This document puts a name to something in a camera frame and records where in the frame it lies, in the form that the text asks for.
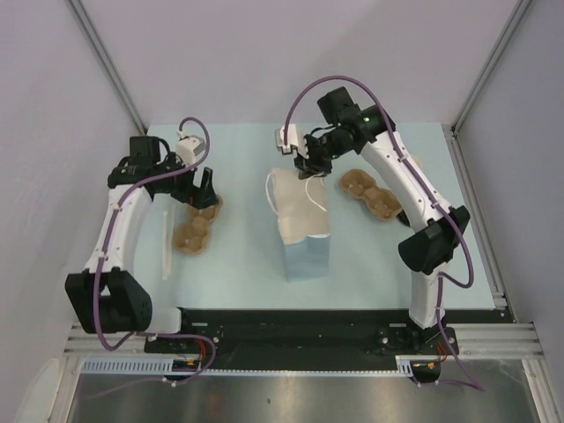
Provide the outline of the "light blue paper bag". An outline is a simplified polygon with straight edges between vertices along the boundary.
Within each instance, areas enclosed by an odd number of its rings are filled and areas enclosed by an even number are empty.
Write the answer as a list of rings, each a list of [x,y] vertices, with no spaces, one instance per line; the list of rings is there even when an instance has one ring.
[[[330,215],[325,178],[300,179],[296,170],[274,167],[265,195],[274,212],[290,282],[322,278],[329,272]]]

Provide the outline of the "brown cardboard cup carrier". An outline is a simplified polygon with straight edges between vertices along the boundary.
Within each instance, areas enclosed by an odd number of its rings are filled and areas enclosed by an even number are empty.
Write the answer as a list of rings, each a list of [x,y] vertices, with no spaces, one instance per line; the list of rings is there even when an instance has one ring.
[[[223,198],[203,209],[187,206],[188,217],[173,232],[172,247],[186,255],[197,256],[203,253],[212,235],[211,226],[223,206]]]

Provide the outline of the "brown paper cup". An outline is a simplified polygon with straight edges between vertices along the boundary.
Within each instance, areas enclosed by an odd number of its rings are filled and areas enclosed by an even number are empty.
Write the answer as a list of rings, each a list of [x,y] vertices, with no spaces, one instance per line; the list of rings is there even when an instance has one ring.
[[[415,165],[417,166],[418,169],[420,169],[420,170],[423,169],[422,162],[416,155],[412,154],[411,159],[415,163]]]

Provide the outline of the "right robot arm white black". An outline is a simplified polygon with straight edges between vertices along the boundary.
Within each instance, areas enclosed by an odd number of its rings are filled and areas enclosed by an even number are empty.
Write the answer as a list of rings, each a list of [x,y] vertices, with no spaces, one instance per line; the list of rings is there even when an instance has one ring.
[[[474,269],[464,238],[470,213],[455,208],[433,186],[401,140],[397,126],[376,100],[362,109],[344,87],[325,94],[318,102],[329,128],[320,137],[302,135],[286,120],[277,134],[277,147],[294,156],[294,165],[305,181],[331,173],[332,163],[349,152],[360,155],[383,178],[397,198],[412,235],[397,249],[412,274],[409,317],[416,324],[406,332],[406,342],[416,353],[428,353],[438,343],[434,326],[442,323],[443,284],[449,279],[449,262],[456,249],[465,254],[472,287]]]

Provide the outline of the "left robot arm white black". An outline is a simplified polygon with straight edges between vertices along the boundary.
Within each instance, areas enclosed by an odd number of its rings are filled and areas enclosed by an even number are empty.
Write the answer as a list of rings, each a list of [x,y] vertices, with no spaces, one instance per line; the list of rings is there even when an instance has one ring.
[[[108,209],[100,236],[85,268],[71,273],[65,292],[85,332],[164,333],[164,341],[182,353],[195,341],[174,306],[159,306],[134,275],[134,258],[145,216],[158,194],[204,209],[219,203],[212,170],[194,183],[197,158],[207,143],[181,135],[175,148],[155,136],[130,138],[130,153],[108,176]]]

